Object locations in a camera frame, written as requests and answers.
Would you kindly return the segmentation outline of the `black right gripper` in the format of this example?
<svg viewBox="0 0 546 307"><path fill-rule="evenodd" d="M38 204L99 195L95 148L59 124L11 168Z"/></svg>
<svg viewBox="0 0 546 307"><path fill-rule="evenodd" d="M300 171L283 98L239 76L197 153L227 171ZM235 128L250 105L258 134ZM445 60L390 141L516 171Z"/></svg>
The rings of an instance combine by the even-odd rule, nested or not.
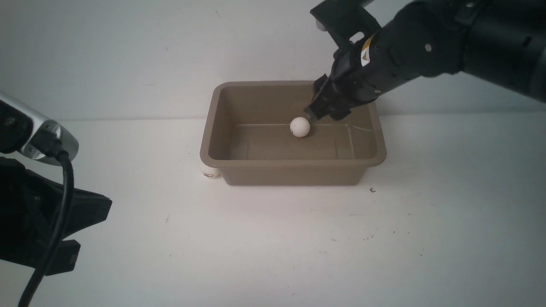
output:
<svg viewBox="0 0 546 307"><path fill-rule="evenodd" d="M370 37L353 35L347 52L334 54L330 75L313 82L304 109L310 122L340 121L353 107L369 104L419 77L462 70L465 27L456 21L462 2L410 2Z"/></svg>

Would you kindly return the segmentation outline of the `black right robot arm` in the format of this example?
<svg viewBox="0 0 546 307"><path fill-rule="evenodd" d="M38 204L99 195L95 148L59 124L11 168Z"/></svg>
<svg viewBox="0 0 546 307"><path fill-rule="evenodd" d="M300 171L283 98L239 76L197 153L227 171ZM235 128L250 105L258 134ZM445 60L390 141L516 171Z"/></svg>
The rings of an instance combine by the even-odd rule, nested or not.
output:
<svg viewBox="0 0 546 307"><path fill-rule="evenodd" d="M543 0L413 0L384 26L369 3L311 9L338 48L330 74L313 84L309 120L340 121L416 78L459 72L545 102Z"/></svg>

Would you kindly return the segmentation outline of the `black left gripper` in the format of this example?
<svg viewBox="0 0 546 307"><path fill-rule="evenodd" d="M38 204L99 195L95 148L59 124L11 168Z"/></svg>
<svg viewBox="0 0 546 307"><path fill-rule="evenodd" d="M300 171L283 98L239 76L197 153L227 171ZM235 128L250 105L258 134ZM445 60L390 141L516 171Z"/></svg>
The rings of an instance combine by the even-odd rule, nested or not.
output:
<svg viewBox="0 0 546 307"><path fill-rule="evenodd" d="M52 235L63 186L46 179L15 159L0 159L0 258L35 268ZM73 271L80 243L67 237L107 219L112 201L76 189L67 227L47 276Z"/></svg>

